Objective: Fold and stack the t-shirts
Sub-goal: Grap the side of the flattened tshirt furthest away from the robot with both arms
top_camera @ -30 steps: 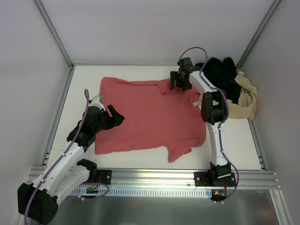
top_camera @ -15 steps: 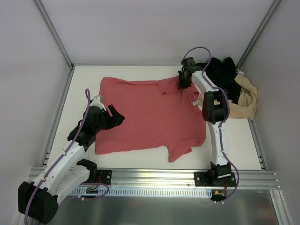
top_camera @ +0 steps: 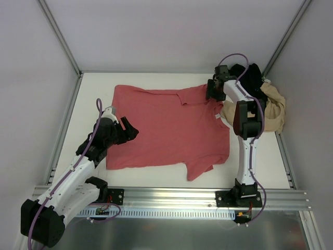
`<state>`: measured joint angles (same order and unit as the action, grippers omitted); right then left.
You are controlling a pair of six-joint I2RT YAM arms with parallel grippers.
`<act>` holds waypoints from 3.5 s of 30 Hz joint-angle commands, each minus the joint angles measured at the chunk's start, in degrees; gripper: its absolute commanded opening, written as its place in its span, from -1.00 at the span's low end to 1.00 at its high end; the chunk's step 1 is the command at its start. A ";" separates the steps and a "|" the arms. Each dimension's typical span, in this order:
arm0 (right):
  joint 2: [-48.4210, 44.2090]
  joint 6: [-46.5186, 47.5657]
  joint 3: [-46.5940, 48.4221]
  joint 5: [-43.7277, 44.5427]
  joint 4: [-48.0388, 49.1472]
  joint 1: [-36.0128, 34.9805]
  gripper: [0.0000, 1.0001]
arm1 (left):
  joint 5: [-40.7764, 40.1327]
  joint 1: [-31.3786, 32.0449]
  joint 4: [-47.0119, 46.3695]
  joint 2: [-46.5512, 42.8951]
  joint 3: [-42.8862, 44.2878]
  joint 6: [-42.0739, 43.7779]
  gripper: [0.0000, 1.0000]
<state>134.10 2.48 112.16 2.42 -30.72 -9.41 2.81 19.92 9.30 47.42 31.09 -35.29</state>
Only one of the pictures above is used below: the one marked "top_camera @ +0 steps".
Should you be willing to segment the pink t shirt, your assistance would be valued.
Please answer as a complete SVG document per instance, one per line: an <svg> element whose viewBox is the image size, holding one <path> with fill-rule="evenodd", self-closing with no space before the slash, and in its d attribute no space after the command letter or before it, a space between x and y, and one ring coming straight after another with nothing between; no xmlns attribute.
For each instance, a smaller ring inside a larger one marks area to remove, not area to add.
<svg viewBox="0 0 333 250"><path fill-rule="evenodd" d="M112 105L138 130L135 139L108 149L106 168L142 168L183 163L193 181L229 158L229 127L219 117L222 102L206 98L206 85L181 90L114 88Z"/></svg>

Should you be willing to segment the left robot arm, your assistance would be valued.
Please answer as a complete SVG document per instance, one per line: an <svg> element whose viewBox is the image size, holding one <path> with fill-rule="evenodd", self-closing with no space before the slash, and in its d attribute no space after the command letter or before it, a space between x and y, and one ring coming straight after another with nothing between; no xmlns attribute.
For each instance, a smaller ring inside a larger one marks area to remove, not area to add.
<svg viewBox="0 0 333 250"><path fill-rule="evenodd" d="M55 246L69 222L91 203L102 204L108 198L108 183L91 174L106 157L107 150L136 138L139 131L125 117L120 121L100 118L94 131L79 146L72 163L62 176L36 200L21 206L20 232L47 247Z"/></svg>

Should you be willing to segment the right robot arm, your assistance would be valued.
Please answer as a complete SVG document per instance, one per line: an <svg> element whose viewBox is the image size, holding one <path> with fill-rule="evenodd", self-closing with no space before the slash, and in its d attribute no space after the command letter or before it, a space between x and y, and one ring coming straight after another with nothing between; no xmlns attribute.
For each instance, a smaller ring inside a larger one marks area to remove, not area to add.
<svg viewBox="0 0 333 250"><path fill-rule="evenodd" d="M263 186L255 177L255 161L258 141L264 132L265 104L251 96L226 65L218 65L213 78L208 80L206 99L224 101L227 96L236 104L233 130L239 142L239 167L234 186L215 193L216 205L261 208L263 199L258 188Z"/></svg>

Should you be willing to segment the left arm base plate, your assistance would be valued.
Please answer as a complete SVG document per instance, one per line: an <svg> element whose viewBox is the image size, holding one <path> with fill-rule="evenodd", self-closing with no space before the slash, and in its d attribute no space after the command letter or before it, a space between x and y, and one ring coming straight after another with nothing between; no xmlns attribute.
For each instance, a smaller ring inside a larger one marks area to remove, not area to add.
<svg viewBox="0 0 333 250"><path fill-rule="evenodd" d="M109 188L107 192L107 202L122 206L124 193L124 189Z"/></svg>

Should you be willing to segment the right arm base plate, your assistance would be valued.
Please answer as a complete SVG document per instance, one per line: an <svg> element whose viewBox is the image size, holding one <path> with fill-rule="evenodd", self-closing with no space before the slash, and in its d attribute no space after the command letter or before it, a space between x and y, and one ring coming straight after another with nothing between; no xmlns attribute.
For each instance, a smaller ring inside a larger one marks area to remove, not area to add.
<svg viewBox="0 0 333 250"><path fill-rule="evenodd" d="M263 201L260 192L257 192L255 196L238 198L235 194L229 191L216 191L215 201L217 207L250 207L261 208Z"/></svg>

